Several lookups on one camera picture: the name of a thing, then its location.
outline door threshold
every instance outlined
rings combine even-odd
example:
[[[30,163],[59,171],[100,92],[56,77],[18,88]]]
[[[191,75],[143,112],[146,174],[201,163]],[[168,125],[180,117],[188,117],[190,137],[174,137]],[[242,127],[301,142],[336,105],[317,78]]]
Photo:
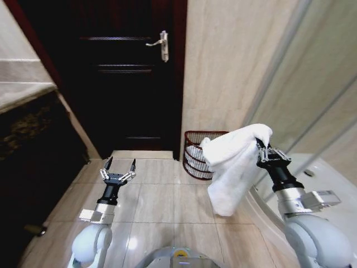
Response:
[[[129,151],[115,150],[112,152],[114,158],[138,158],[138,159],[173,159],[172,151]]]

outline wire basket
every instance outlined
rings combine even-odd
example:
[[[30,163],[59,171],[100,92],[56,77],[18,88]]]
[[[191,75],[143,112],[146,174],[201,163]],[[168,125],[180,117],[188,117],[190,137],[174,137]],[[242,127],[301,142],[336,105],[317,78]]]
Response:
[[[208,170],[205,159],[202,154],[201,141],[204,138],[213,140],[219,136],[228,133],[227,131],[186,131],[184,160],[182,162],[184,169],[192,177],[199,180],[211,180],[213,172]]]

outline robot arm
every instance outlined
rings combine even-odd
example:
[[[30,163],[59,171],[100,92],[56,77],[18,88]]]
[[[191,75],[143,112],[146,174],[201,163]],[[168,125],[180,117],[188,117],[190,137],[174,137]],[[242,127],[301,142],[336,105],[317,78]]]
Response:
[[[295,250],[301,267],[351,267],[353,258],[347,237],[326,219],[314,216],[322,208],[341,201],[333,191],[306,193],[303,185],[287,169],[291,159],[282,151],[265,147],[257,139],[257,166],[266,169],[278,197],[278,208],[285,221],[284,233]]]
[[[72,256],[68,268],[80,268],[83,264],[90,264],[90,268],[104,266],[107,250],[112,241],[110,226],[114,219],[115,206],[118,204],[118,192],[135,177],[135,159],[126,174],[109,173],[111,157],[99,172],[106,184],[103,196],[98,199],[94,210],[83,209],[79,215],[82,221],[91,222],[81,231],[72,244]]]

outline bathtub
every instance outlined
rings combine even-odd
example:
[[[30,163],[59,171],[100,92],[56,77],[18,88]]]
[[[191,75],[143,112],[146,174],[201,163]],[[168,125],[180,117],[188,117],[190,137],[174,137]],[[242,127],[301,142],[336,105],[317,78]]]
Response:
[[[291,154],[290,157],[292,162],[288,168],[292,174],[295,174],[312,158],[312,155]],[[314,176],[305,173],[296,175],[306,192],[333,190],[342,201],[334,207],[325,208],[314,214],[328,219],[348,236],[354,250],[352,265],[355,267],[357,266],[357,187],[321,158],[316,159],[307,168],[314,173]],[[293,260],[296,259],[295,252],[288,245],[281,231],[284,224],[278,211],[278,199],[272,194],[272,186],[271,179],[264,178],[251,188],[243,200],[243,205],[263,234]]]

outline dark wooden door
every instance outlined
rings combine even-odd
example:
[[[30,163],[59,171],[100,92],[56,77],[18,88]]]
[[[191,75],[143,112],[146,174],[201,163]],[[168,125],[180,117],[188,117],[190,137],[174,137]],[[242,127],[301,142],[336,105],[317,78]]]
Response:
[[[178,57],[184,57],[178,39],[185,39],[182,24],[186,24],[185,17],[175,17],[174,7],[180,4],[173,0],[17,3],[61,76],[60,91],[102,157],[113,150],[174,150],[178,157],[183,79],[183,59]],[[160,39],[163,30],[168,32],[166,63],[160,45],[146,46]]]

